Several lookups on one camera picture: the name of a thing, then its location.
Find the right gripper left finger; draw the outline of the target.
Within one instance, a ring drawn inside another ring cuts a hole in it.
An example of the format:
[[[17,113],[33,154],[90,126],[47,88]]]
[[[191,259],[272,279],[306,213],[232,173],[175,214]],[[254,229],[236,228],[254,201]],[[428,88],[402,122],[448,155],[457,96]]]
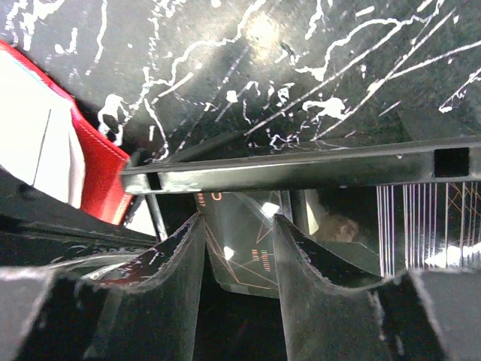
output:
[[[108,291],[85,360],[191,360],[204,270],[204,218],[96,282]]]

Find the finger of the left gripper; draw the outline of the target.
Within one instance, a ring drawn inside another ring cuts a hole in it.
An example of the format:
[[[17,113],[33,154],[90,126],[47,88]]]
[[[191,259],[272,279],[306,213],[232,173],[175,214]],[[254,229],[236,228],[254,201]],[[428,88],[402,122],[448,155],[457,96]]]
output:
[[[82,267],[126,262],[156,239],[98,220],[1,170],[1,265]]]

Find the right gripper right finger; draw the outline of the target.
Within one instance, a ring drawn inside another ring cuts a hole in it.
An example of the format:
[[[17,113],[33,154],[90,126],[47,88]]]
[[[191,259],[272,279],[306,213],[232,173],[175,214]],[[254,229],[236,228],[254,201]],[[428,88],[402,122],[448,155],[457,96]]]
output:
[[[282,215],[274,234],[288,359],[407,358],[381,301],[387,282],[311,241]]]

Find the red leather card holder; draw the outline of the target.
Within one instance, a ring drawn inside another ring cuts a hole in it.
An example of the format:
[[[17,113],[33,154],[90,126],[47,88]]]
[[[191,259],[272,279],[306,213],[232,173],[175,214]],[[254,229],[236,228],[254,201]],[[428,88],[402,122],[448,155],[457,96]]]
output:
[[[103,138],[75,100],[11,45],[1,43],[1,167],[29,186],[114,225],[131,196],[128,155]]]

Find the black card dispenser box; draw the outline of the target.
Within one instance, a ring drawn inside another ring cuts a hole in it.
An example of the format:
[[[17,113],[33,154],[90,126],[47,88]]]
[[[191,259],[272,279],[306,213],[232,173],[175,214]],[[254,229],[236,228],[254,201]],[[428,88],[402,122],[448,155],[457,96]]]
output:
[[[480,141],[477,138],[445,139],[149,165],[129,162],[121,179],[125,191],[133,195],[480,183]],[[369,275],[382,277],[379,251],[371,252],[355,239],[346,245],[333,243],[330,236],[311,241]]]

